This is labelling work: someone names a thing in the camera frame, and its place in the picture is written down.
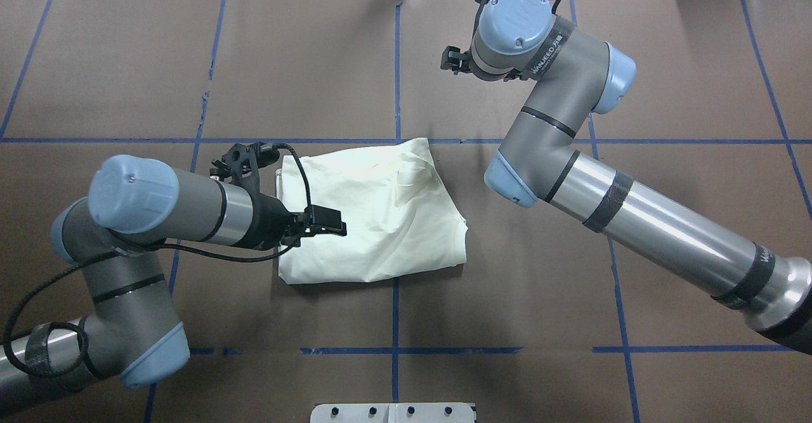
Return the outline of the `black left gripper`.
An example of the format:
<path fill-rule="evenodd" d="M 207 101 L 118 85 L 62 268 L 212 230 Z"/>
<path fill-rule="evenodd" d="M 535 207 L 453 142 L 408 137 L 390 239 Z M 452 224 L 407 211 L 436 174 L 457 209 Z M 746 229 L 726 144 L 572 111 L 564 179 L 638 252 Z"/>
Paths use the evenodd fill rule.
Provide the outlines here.
<path fill-rule="evenodd" d="M 323 206 L 308 206 L 304 212 L 290 212 L 276 197 L 252 194 L 252 221 L 249 226 L 249 249 L 270 250 L 282 243 L 300 247 L 302 238 L 317 235 L 348 234 L 340 211 Z"/>

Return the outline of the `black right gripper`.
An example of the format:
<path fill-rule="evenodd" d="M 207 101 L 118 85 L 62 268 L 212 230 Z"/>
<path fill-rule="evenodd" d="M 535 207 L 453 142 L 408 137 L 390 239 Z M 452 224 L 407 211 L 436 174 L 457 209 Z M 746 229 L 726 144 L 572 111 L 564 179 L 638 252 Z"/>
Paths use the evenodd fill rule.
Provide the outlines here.
<path fill-rule="evenodd" d="M 527 62 L 526 54 L 502 54 L 489 48 L 469 50 L 469 71 L 482 81 L 508 81 L 518 78 Z"/>

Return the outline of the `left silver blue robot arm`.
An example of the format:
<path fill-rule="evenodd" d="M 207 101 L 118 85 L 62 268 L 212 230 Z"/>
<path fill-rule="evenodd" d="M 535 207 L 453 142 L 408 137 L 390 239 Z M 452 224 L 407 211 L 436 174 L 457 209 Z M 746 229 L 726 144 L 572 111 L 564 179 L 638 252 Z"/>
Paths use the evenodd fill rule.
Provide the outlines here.
<path fill-rule="evenodd" d="M 276 259 L 301 239 L 347 235 L 341 212 L 306 204 L 292 212 L 261 192 L 261 168 L 285 143 L 234 145 L 213 160 L 209 176 L 129 155 L 104 161 L 89 195 L 53 221 L 53 249 L 81 271 L 94 311 L 69 322 L 37 325 L 12 336 L 29 294 L 3 332 L 2 414 L 78 393 L 118 377 L 140 389 L 171 376 L 190 357 L 157 252 L 175 239 L 270 251 Z"/>

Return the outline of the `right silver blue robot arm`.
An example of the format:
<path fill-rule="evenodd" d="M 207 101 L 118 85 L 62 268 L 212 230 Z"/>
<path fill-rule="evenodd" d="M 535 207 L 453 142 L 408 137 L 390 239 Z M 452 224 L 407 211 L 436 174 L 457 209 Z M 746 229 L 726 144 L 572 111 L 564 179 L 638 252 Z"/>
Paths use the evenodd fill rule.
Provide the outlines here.
<path fill-rule="evenodd" d="M 810 183 L 748 0 L 585 0 L 487 171 L 615 244 L 624 341 L 810 353 Z"/>

